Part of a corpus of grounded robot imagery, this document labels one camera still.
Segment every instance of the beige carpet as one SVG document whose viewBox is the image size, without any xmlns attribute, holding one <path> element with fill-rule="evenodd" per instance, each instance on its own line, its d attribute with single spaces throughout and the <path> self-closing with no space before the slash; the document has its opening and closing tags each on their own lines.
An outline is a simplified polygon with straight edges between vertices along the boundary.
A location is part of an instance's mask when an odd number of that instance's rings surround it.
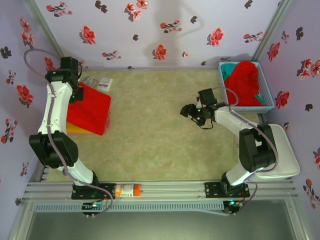
<svg viewBox="0 0 320 240">
<path fill-rule="evenodd" d="M 237 162 L 234 135 L 202 130 L 180 115 L 198 91 L 219 86 L 216 70 L 85 72 L 112 78 L 106 135 L 71 135 L 100 181 L 217 180 Z M 219 91 L 215 92 L 218 101 Z M 256 114 L 244 114 L 257 122 Z M 50 182 L 71 181 L 51 170 Z"/>
</svg>

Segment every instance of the gray cable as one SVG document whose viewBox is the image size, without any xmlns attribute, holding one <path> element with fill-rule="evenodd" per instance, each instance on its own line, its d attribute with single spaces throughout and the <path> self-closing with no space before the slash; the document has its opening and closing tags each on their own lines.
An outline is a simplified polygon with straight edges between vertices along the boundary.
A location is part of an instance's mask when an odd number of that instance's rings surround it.
<svg viewBox="0 0 320 240">
<path fill-rule="evenodd" d="M 51 90 L 51 103 L 50 103 L 50 107 L 49 107 L 49 111 L 48 111 L 48 118 L 47 118 L 47 132 L 48 132 L 48 138 L 49 138 L 49 142 L 50 144 L 52 145 L 54 151 L 56 152 L 56 154 L 59 156 L 62 164 L 63 164 L 63 167 L 64 167 L 64 170 L 62 171 L 62 174 L 64 176 L 69 176 L 73 181 L 77 182 L 77 183 L 80 183 L 82 185 L 85 185 L 85 186 L 88 186 L 90 188 L 93 188 L 93 189 L 97 189 L 97 190 L 100 190 L 102 192 L 105 192 L 106 194 L 109 195 L 110 199 L 111 199 L 111 202 L 109 204 L 109 206 L 107 208 L 105 208 L 103 211 L 95 214 L 95 215 L 99 215 L 99 214 L 102 214 L 106 211 L 108 211 L 112 205 L 113 205 L 113 197 L 111 195 L 111 193 L 109 191 L 107 191 L 106 189 L 103 189 L 102 187 L 99 187 L 99 186 L 94 186 L 92 184 L 88 184 L 86 182 L 83 182 L 83 181 L 80 181 L 78 179 L 76 179 L 75 177 L 73 177 L 69 171 L 68 171 L 68 166 L 67 166 L 67 163 L 64 159 L 64 157 L 62 156 L 61 152 L 59 151 L 59 149 L 57 148 L 53 138 L 52 138 L 52 133 L 51 133 L 51 128 L 50 128 L 50 124 L 51 124 L 51 114 L 52 114 L 52 110 L 53 110 L 53 107 L 54 107 L 54 102 L 55 102 L 55 90 L 54 90 L 54 87 L 52 86 L 52 84 L 44 77 L 42 76 L 41 73 L 39 73 L 38 71 L 36 71 L 33 67 L 30 66 L 30 64 L 28 63 L 27 61 L 27 54 L 29 52 L 32 52 L 32 51 L 39 51 L 39 52 L 43 52 L 43 53 L 46 53 L 46 54 L 49 54 L 57 59 L 59 59 L 59 57 L 55 56 L 54 54 L 52 54 L 51 52 L 48 52 L 46 50 L 42 50 L 42 49 L 38 49 L 38 48 L 34 48 L 34 49 L 28 49 L 24 52 L 23 54 L 23 60 L 24 60 L 24 63 L 28 66 L 28 68 L 30 68 L 35 74 L 39 75 L 44 81 L 45 83 L 50 87 L 50 90 Z"/>
<path fill-rule="evenodd" d="M 230 88 L 227 88 L 227 87 L 224 87 L 224 86 L 217 86 L 217 87 L 214 87 L 212 88 L 212 90 L 215 90 L 215 89 L 225 89 L 225 90 L 228 90 L 230 91 L 234 96 L 235 96 L 235 103 L 234 104 L 231 104 L 229 105 L 229 112 L 235 116 L 236 118 L 240 119 L 242 122 L 244 122 L 245 124 L 248 124 L 249 126 L 253 127 L 266 141 L 267 143 L 271 146 L 272 150 L 273 150 L 273 153 L 274 153 L 274 156 L 275 156 L 275 163 L 274 163 L 274 166 L 269 169 L 269 170 L 261 170 L 261 171 L 256 171 L 256 172 L 253 172 L 252 174 L 250 174 L 243 182 L 244 183 L 247 183 L 247 184 L 254 184 L 255 185 L 255 189 L 254 189 L 254 192 L 253 194 L 251 195 L 251 197 L 249 198 L 249 200 L 246 202 L 246 204 L 240 208 L 240 210 L 237 212 L 239 213 L 240 211 L 242 211 L 250 202 L 251 200 L 255 197 L 256 193 L 257 193 L 257 190 L 258 190 L 258 184 L 256 182 L 253 182 L 253 181 L 249 181 L 249 179 L 256 173 L 268 173 L 268 172 L 271 172 L 272 170 L 274 170 L 277 166 L 278 166 L 278 163 L 279 163 L 279 155 L 278 155 L 278 152 L 277 152 L 277 149 L 276 147 L 274 146 L 274 144 L 271 142 L 271 140 L 258 128 L 256 127 L 255 125 L 253 125 L 248 119 L 246 119 L 245 117 L 241 116 L 240 114 L 236 113 L 232 107 L 236 106 L 238 103 L 239 103 L 239 98 L 237 96 L 237 94 L 231 90 Z"/>
</svg>

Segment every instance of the red fabric in basket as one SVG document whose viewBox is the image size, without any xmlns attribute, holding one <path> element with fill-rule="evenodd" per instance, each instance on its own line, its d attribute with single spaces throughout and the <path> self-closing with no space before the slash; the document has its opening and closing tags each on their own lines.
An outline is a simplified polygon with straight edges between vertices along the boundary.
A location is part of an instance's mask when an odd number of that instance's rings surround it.
<svg viewBox="0 0 320 240">
<path fill-rule="evenodd" d="M 69 103 L 66 121 L 102 136 L 106 130 L 111 97 L 82 82 L 79 86 L 83 87 L 83 101 Z"/>
<path fill-rule="evenodd" d="M 258 69 L 249 61 L 241 61 L 234 68 L 232 74 L 224 81 L 226 88 L 233 90 L 239 98 L 237 106 L 264 106 L 255 95 L 259 94 Z M 236 97 L 226 91 L 229 105 L 236 103 Z"/>
</svg>

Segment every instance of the plastic basket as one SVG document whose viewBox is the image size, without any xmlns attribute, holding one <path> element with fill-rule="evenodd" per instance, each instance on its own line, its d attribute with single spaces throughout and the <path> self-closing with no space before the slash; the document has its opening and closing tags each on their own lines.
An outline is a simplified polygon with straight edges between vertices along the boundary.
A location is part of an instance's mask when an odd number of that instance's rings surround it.
<svg viewBox="0 0 320 240">
<path fill-rule="evenodd" d="M 219 83 L 220 86 L 224 87 L 225 82 L 224 78 L 222 76 L 221 66 L 223 64 L 238 64 L 239 61 L 221 61 L 219 62 L 219 69 L 218 69 L 218 77 L 219 77 Z M 237 113 L 254 113 L 254 114 L 265 114 L 270 109 L 273 109 L 275 107 L 275 103 L 272 99 L 271 93 L 268 88 L 268 84 L 265 78 L 264 73 L 262 72 L 262 68 L 260 63 L 256 61 L 252 61 L 256 68 L 258 69 L 258 84 L 259 84 L 259 93 L 264 101 L 264 106 L 234 106 L 232 109 L 234 109 Z M 221 89 L 221 95 L 222 100 L 229 104 L 228 97 L 227 97 L 227 91 L 225 89 Z"/>
</svg>

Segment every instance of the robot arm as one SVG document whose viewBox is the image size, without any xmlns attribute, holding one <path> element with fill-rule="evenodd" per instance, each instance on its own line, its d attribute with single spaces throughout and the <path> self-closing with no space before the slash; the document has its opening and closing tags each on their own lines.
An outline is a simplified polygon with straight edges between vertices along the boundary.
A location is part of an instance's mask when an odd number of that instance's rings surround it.
<svg viewBox="0 0 320 240">
<path fill-rule="evenodd" d="M 226 195 L 238 194 L 244 182 L 254 172 L 261 171 L 276 161 L 271 146 L 251 125 L 263 132 L 275 146 L 271 127 L 268 124 L 251 122 L 249 125 L 248 122 L 244 122 L 237 113 L 230 111 L 225 102 L 217 102 L 211 88 L 198 93 L 197 106 L 185 105 L 180 114 L 186 118 L 190 117 L 199 127 L 210 119 L 225 126 L 236 136 L 239 142 L 239 161 L 234 168 L 222 175 L 220 185 Z"/>
<path fill-rule="evenodd" d="M 63 171 L 63 164 L 50 144 L 48 137 L 48 115 L 54 98 L 50 115 L 50 133 L 53 142 L 63 155 L 71 176 L 84 183 L 92 184 L 94 173 L 87 169 L 79 159 L 78 147 L 67 136 L 66 120 L 68 104 L 83 99 L 83 88 L 78 82 L 78 61 L 71 57 L 62 57 L 59 69 L 48 71 L 45 78 L 51 83 L 54 95 L 47 85 L 47 100 L 41 126 L 36 135 L 29 137 L 29 144 L 44 166 Z"/>
</svg>

